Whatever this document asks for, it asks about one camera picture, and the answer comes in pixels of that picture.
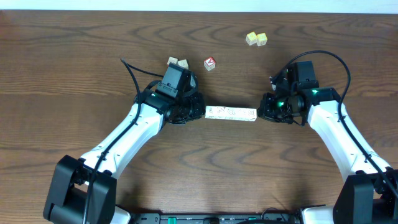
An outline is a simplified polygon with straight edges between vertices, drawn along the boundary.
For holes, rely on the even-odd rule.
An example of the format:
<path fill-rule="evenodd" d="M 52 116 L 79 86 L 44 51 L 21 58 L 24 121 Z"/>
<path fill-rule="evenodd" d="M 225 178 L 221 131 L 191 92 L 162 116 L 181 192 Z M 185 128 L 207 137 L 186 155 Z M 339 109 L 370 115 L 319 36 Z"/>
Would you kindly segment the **white block grid pattern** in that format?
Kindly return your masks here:
<path fill-rule="evenodd" d="M 206 106 L 205 118 L 213 119 L 216 115 L 216 107 L 215 106 Z"/>

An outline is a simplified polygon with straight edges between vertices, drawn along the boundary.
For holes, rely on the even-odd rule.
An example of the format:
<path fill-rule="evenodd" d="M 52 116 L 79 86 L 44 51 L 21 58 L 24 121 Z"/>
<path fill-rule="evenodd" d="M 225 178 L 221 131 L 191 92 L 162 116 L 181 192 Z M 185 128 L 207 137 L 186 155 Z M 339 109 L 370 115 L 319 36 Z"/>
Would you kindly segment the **soccer ball picture block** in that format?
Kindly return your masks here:
<path fill-rule="evenodd" d="M 226 107 L 216 106 L 215 107 L 215 115 L 218 119 L 225 119 L 226 118 Z"/>

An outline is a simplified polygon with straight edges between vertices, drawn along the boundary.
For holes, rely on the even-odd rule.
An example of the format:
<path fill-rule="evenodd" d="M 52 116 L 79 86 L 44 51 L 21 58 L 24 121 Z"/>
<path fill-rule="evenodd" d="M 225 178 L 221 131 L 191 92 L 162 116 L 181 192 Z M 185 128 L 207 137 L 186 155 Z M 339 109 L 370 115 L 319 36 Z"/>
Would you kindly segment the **blue edged white block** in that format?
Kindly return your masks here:
<path fill-rule="evenodd" d="M 248 121 L 255 121 L 257 119 L 257 109 L 255 108 L 248 108 L 247 109 L 247 116 L 246 119 Z"/>

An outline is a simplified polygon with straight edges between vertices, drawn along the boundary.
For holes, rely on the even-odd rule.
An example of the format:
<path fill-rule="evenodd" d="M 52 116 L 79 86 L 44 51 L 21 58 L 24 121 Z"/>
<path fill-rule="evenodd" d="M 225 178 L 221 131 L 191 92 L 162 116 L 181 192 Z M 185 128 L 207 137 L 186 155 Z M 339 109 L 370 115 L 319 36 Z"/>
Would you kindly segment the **green edged white block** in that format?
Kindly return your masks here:
<path fill-rule="evenodd" d="M 246 108 L 236 108 L 236 119 L 245 121 L 246 117 Z"/>

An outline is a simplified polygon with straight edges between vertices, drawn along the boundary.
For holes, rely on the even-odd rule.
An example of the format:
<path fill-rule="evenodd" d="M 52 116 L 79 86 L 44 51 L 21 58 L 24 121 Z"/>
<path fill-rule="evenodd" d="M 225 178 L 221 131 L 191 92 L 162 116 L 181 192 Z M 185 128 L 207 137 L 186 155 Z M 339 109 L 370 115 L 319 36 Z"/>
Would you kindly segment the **white block brown pattern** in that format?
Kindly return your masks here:
<path fill-rule="evenodd" d="M 226 119 L 228 120 L 236 120 L 236 110 L 232 107 L 226 108 Z"/>

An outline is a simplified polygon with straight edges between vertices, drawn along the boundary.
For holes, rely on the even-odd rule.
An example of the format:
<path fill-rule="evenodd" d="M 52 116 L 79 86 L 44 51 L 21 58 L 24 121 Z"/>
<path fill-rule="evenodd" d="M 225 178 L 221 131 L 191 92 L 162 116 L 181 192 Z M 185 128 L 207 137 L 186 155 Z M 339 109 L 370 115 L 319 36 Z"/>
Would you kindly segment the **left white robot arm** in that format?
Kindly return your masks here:
<path fill-rule="evenodd" d="M 174 101 L 146 90 L 106 139 L 78 159 L 66 155 L 59 160 L 43 217 L 52 223 L 129 223 L 131 214 L 116 205 L 123 170 L 165 123 L 185 124 L 204 112 L 201 93 Z"/>

